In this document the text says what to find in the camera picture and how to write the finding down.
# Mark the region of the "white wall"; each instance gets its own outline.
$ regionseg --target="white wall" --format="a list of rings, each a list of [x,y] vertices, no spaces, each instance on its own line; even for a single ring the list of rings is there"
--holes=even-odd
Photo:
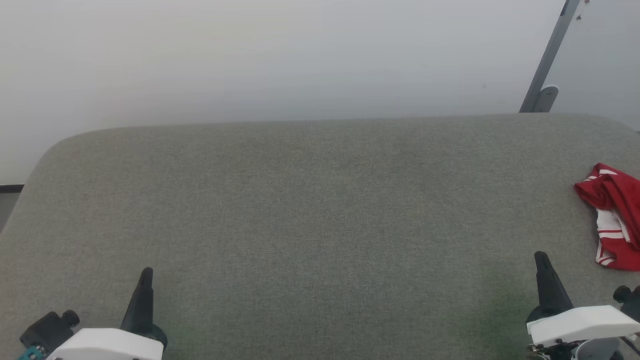
[[[0,184],[70,135],[517,112],[563,0],[4,0]]]
[[[639,17],[639,0],[583,0],[547,76],[560,90],[552,112],[601,115],[640,130]]]

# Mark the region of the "teal connector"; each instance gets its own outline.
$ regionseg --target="teal connector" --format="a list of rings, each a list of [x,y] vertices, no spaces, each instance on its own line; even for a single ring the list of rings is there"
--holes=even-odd
[[[36,347],[28,348],[18,360],[43,360],[44,354]]]

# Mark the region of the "gray floor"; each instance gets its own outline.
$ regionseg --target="gray floor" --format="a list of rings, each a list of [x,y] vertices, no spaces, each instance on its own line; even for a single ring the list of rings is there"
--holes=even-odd
[[[2,232],[7,219],[9,219],[13,205],[18,201],[19,195],[19,193],[0,193],[0,232]]]

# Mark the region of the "wire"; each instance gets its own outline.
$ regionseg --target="wire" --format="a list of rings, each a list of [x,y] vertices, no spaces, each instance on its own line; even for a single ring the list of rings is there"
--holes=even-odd
[[[636,352],[636,354],[638,354],[638,356],[640,356],[640,350],[638,350],[638,348],[631,342],[631,340],[627,339],[624,336],[620,336],[620,339],[622,339],[622,341],[624,341],[625,344],[629,345],[631,350],[633,350],[634,352]]]

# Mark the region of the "red cloth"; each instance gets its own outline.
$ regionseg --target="red cloth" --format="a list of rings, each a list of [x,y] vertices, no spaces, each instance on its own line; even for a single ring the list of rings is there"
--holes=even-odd
[[[596,262],[640,271],[640,181],[599,163],[574,188],[582,200],[598,210]]]

